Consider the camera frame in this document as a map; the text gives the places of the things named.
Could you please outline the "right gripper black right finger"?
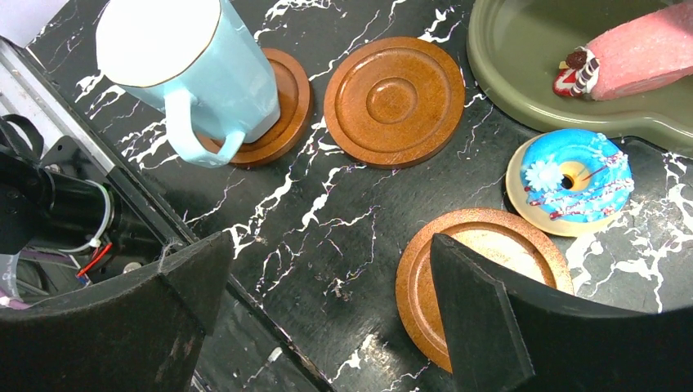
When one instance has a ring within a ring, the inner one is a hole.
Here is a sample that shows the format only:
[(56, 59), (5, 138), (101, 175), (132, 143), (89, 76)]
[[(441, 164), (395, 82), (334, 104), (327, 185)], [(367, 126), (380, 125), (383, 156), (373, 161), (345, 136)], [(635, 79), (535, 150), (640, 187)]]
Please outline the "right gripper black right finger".
[(458, 391), (689, 391), (692, 309), (566, 294), (445, 234), (431, 273)]

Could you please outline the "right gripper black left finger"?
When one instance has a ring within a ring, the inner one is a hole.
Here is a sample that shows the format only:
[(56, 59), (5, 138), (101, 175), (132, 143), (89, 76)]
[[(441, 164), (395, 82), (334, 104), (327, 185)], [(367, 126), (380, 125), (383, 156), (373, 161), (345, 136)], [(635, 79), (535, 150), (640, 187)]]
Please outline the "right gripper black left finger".
[(102, 283), (3, 309), (2, 390), (188, 390), (232, 252), (219, 232)]

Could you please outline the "brown wooden coaster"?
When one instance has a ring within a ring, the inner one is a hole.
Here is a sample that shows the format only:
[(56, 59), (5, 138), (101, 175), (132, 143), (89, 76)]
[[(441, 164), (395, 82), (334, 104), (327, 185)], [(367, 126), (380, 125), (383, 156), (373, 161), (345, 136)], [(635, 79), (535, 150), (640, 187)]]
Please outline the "brown wooden coaster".
[(541, 230), (511, 212), (488, 207), (445, 213), (409, 241), (396, 273), (396, 304), (413, 343), (450, 372), (451, 362), (431, 276), (433, 234), (446, 234), (488, 259), (561, 292), (574, 287), (565, 257)]
[(325, 92), (324, 120), (355, 160), (403, 168), (449, 143), (464, 104), (463, 74), (446, 51), (418, 38), (383, 38), (338, 66)]

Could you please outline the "blue frosted donut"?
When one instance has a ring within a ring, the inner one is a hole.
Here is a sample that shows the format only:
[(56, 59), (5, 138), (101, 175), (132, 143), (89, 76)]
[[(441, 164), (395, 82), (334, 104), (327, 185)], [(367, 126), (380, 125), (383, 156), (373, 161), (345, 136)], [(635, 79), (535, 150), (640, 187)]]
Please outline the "blue frosted donut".
[(507, 196), (521, 217), (550, 234), (594, 233), (621, 212), (635, 183), (628, 155), (601, 133), (561, 129), (512, 155)]

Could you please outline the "blue mug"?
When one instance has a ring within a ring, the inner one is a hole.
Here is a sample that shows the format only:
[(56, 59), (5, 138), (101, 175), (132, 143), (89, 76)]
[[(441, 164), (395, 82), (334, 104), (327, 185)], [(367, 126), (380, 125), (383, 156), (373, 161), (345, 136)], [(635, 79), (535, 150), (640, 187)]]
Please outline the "blue mug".
[(166, 118), (188, 163), (228, 164), (279, 119), (270, 62), (230, 2), (109, 2), (96, 28), (99, 70)]

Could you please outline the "brown wooden coasters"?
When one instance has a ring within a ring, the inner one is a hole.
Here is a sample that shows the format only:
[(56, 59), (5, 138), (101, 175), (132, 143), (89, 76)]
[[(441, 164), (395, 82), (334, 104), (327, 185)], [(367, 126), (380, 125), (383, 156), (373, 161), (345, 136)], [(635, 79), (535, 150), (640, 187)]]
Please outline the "brown wooden coasters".
[(312, 114), (311, 85), (300, 63), (279, 49), (266, 48), (262, 54), (275, 75), (279, 115), (264, 135), (240, 146), (230, 161), (237, 167), (265, 165), (286, 154), (304, 134)]

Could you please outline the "green three-tier serving stand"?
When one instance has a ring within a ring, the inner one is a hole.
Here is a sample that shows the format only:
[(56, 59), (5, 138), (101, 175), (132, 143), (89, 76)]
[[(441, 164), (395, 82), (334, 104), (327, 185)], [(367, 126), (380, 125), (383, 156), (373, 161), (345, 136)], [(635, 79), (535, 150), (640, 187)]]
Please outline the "green three-tier serving stand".
[(624, 98), (596, 98), (596, 82), (606, 78), (608, 64), (588, 42), (666, 6), (665, 1), (477, 1), (468, 59), (482, 91), (527, 127), (635, 136), (691, 156), (691, 77)]

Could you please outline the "pink swirl roll cake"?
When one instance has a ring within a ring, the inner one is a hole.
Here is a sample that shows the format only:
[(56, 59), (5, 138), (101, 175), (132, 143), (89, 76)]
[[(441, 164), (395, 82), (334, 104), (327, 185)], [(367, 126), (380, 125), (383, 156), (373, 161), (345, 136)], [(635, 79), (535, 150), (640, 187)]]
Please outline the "pink swirl roll cake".
[(692, 2), (684, 1), (609, 29), (559, 65), (558, 96), (614, 100), (692, 75)]

